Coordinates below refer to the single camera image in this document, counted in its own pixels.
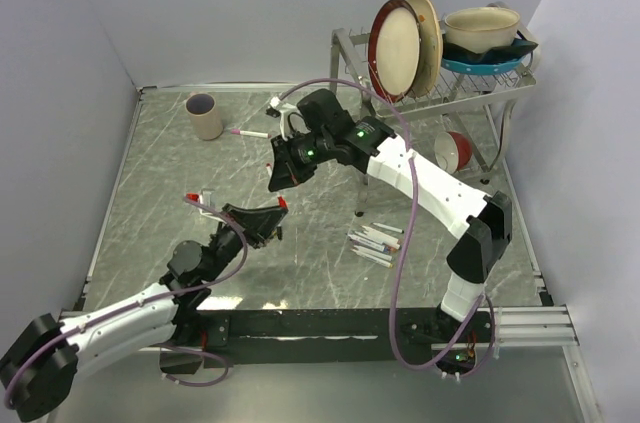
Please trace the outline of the yellow cap marker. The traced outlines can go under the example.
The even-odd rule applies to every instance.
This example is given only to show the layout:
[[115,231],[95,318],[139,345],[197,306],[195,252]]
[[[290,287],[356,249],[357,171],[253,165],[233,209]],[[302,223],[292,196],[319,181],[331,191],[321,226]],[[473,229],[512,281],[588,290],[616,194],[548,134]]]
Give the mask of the yellow cap marker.
[[393,263],[391,261],[387,261],[385,259],[376,257],[374,255],[368,254],[368,253],[363,253],[360,251],[356,251],[355,249],[352,249],[352,251],[359,257],[364,258],[366,260],[369,260],[371,262],[374,262],[380,266],[383,266],[385,268],[392,268],[393,267]]

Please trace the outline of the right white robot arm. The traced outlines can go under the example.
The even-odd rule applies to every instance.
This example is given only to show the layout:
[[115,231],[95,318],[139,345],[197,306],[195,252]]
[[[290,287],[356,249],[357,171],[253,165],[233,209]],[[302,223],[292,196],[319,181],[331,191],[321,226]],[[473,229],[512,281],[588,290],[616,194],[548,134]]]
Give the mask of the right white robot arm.
[[280,133],[271,140],[270,191],[299,186],[320,164],[336,161],[412,198],[456,238],[447,257],[451,277],[437,327],[449,341],[463,339],[473,327],[472,307],[511,241],[510,199],[459,181],[409,148],[381,120],[373,116],[354,120],[327,89],[316,90],[295,105],[275,96],[267,112],[280,120]]

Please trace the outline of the black cap marker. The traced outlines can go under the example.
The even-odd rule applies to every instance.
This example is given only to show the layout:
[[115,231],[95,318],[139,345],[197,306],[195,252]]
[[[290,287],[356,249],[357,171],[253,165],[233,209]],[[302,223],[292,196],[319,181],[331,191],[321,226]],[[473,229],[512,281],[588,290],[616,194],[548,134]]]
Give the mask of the black cap marker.
[[398,227],[395,227],[395,226],[386,225],[386,224],[379,223],[379,222],[373,222],[372,224],[374,226],[376,226],[377,228],[381,228],[381,229],[384,229],[384,230],[387,230],[387,231],[391,231],[391,232],[394,232],[394,233],[398,233],[398,234],[404,234],[405,233],[405,231],[402,228],[398,228]]

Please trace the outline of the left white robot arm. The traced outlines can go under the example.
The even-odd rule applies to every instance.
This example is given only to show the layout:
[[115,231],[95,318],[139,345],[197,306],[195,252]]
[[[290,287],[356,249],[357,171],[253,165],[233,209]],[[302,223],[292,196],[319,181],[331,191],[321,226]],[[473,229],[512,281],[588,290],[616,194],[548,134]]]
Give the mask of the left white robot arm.
[[198,333],[197,309],[227,266],[250,248],[272,240],[288,209],[243,209],[231,204],[212,214],[218,221],[207,244],[179,243],[166,273],[139,293],[100,310],[56,320],[34,318],[1,358],[4,405],[23,422],[41,418],[69,395],[75,380],[137,350],[184,345]]

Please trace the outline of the pink cap marker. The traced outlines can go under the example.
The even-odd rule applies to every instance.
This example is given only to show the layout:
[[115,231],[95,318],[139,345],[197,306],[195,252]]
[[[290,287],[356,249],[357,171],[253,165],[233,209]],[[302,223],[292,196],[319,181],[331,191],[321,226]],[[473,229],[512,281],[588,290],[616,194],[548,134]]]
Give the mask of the pink cap marker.
[[269,139],[269,133],[265,132],[255,132],[248,130],[240,130],[240,129],[232,129],[230,133],[233,135],[243,136],[243,137],[251,137],[251,138],[260,138],[260,139]]

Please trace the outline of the grey marker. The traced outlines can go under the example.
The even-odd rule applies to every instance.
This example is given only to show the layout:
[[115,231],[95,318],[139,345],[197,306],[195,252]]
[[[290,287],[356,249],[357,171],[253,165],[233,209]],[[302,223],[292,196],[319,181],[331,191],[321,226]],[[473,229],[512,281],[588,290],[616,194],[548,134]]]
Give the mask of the grey marker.
[[370,255],[372,257],[375,257],[384,261],[392,260],[392,256],[390,254],[379,252],[366,246],[354,245],[352,247],[352,250],[358,253]]

